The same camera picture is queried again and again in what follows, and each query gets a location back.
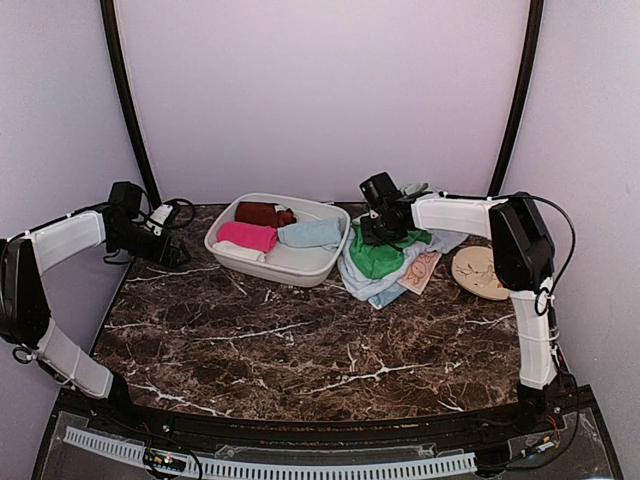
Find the white wall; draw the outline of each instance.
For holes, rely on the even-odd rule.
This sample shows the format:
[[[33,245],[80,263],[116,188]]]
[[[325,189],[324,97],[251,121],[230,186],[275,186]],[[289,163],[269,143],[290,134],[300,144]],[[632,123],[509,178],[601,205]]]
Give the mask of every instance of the white wall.
[[[139,182],[99,2],[0,2],[0,236]],[[56,321],[89,348],[123,270],[87,252],[45,276]],[[58,388],[0,342],[0,476],[30,478]]]
[[[397,183],[489,186],[527,0],[118,2],[165,197],[360,199]]]
[[[579,382],[592,385],[632,479],[640,478],[638,32],[635,1],[546,3],[504,189],[547,196],[575,221],[576,258],[558,286],[562,346]],[[560,262],[566,227],[549,223]]]

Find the brown cloth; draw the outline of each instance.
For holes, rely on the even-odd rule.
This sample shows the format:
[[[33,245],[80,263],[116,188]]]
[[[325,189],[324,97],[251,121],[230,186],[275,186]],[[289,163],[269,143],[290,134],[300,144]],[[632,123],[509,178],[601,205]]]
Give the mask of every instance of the brown cloth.
[[[276,203],[240,202],[236,208],[236,222],[273,228],[296,223],[296,217],[293,216],[290,208],[278,212],[276,205]]]

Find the pile of clothes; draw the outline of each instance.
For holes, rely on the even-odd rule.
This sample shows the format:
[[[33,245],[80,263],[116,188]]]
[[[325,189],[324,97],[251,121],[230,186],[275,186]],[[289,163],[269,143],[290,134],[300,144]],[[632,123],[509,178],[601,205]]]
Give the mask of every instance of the pile of clothes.
[[[421,184],[401,190],[407,195],[426,187],[426,184]],[[449,253],[466,238],[466,234],[445,230],[415,230],[393,246],[367,245],[363,240],[359,219],[356,219],[351,224],[347,242],[338,258],[338,270],[351,295],[381,309],[407,291],[398,280],[421,254]]]
[[[220,228],[213,251],[256,262],[265,262],[278,242],[335,250],[344,231],[338,218],[298,223],[291,209],[274,203],[240,202],[234,220]]]

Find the pink cloth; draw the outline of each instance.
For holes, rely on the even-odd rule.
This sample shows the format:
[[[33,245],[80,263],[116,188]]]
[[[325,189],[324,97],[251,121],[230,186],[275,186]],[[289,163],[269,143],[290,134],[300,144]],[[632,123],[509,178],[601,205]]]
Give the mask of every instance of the pink cloth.
[[[218,241],[229,241],[239,247],[269,253],[278,241],[278,230],[250,223],[229,222],[218,230]]]

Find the brown marble surface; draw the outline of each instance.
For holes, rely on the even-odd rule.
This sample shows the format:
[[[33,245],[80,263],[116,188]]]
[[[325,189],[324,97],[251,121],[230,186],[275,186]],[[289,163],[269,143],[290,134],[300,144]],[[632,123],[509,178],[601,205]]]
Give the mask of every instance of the brown marble surface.
[[[360,205],[343,205],[352,217]],[[422,296],[375,310],[336,269],[301,289],[221,267],[203,245],[219,206],[184,236],[193,260],[138,260],[95,357],[139,405],[245,419],[407,418],[516,401],[519,349],[510,302],[462,290],[438,264]],[[482,243],[471,238],[466,244]]]

